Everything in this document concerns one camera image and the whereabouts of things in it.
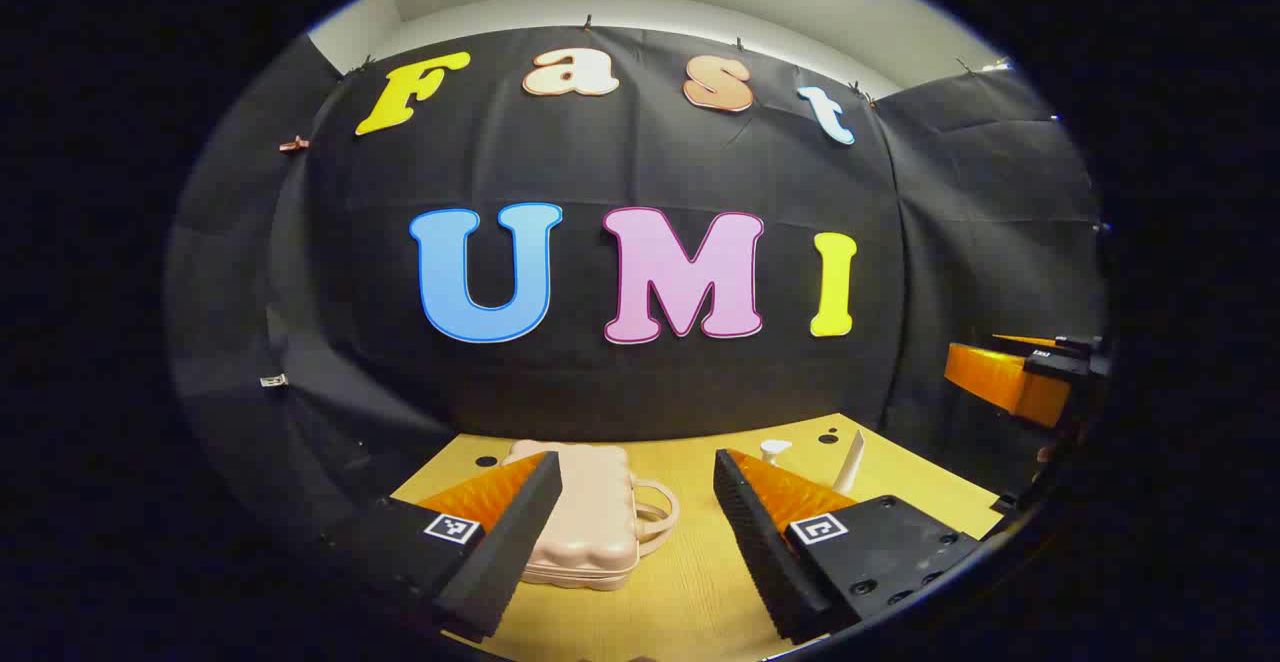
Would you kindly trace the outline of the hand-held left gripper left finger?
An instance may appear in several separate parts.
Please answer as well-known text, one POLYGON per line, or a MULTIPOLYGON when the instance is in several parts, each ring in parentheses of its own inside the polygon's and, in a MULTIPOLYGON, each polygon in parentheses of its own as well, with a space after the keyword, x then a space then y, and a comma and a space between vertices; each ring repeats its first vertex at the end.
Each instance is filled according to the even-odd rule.
POLYGON ((378 607, 480 643, 497 633, 562 492, 539 452, 420 501, 384 497, 325 531, 325 566, 378 607))

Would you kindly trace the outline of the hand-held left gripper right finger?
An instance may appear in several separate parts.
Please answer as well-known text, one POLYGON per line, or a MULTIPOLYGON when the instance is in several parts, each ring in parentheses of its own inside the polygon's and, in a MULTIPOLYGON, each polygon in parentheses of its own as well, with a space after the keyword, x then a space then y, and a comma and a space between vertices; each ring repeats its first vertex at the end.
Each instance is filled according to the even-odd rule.
POLYGON ((856 502, 735 449, 716 452, 713 488, 780 638, 796 645, 887 613, 978 547, 896 496, 856 502))

